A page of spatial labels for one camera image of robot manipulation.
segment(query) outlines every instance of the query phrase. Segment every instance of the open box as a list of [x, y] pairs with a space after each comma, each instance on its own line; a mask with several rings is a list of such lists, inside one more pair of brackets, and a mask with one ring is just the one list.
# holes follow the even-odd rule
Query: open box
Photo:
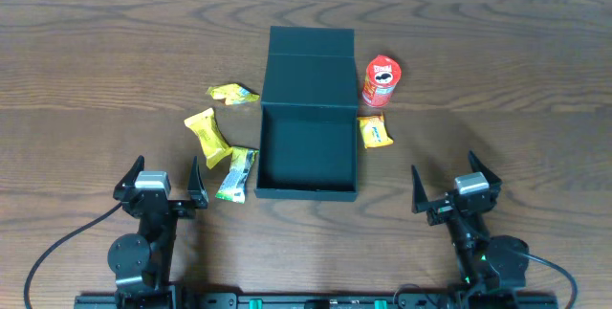
[[271, 28], [258, 198], [357, 198], [353, 39], [352, 30]]

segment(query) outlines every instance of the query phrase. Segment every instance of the snack packet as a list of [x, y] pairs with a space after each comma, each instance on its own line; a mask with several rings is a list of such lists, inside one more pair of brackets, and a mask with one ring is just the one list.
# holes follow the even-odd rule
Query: snack packet
[[363, 144], [365, 148], [379, 147], [393, 144], [393, 140], [386, 134], [384, 129], [384, 117], [357, 117], [360, 121], [361, 135], [363, 136]]
[[259, 99], [259, 95], [252, 94], [238, 84], [210, 87], [207, 94], [210, 94], [213, 99], [225, 99], [226, 105], [255, 102]]
[[207, 167], [212, 169], [224, 157], [230, 155], [231, 147], [219, 132], [212, 108], [185, 119], [187, 126], [200, 139], [202, 150], [207, 157]]
[[245, 183], [249, 177], [252, 163], [255, 161], [257, 150], [246, 147], [233, 147], [231, 154], [231, 167], [229, 174], [221, 184], [221, 188], [215, 197], [230, 200], [234, 203], [245, 203]]

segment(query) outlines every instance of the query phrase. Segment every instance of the box lid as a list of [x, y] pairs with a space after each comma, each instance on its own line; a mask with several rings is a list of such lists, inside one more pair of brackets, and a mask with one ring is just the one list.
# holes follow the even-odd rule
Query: box lid
[[358, 107], [354, 32], [271, 27], [262, 104]]

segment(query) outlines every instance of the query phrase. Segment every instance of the wooden table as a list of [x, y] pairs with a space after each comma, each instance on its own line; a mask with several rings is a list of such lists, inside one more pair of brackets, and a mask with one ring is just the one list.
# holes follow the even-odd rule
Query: wooden table
[[[485, 219], [579, 282], [579, 307], [612, 301], [612, 0], [0, 0], [0, 307], [22, 307], [36, 259], [109, 210], [139, 154], [186, 195], [209, 107], [231, 144], [258, 147], [259, 104], [224, 106], [210, 85], [261, 92], [269, 27], [353, 28], [363, 77], [377, 54], [406, 76], [383, 109], [392, 146], [360, 150], [355, 203], [212, 198], [182, 222], [172, 278], [196, 289], [392, 292], [446, 287], [458, 271], [445, 227], [410, 212], [409, 167], [431, 196], [469, 172], [473, 149], [504, 181]], [[363, 114], [378, 110], [361, 109]], [[203, 166], [211, 196], [229, 159]], [[115, 213], [52, 254], [34, 308], [114, 291]], [[530, 289], [569, 284], [531, 264]]]

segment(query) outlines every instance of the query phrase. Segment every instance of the red can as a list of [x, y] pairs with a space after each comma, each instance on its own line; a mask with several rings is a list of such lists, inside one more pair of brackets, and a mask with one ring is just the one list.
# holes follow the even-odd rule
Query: red can
[[363, 100], [372, 107], [383, 107], [389, 103], [393, 89], [400, 81], [402, 69], [395, 60], [379, 55], [365, 70]]

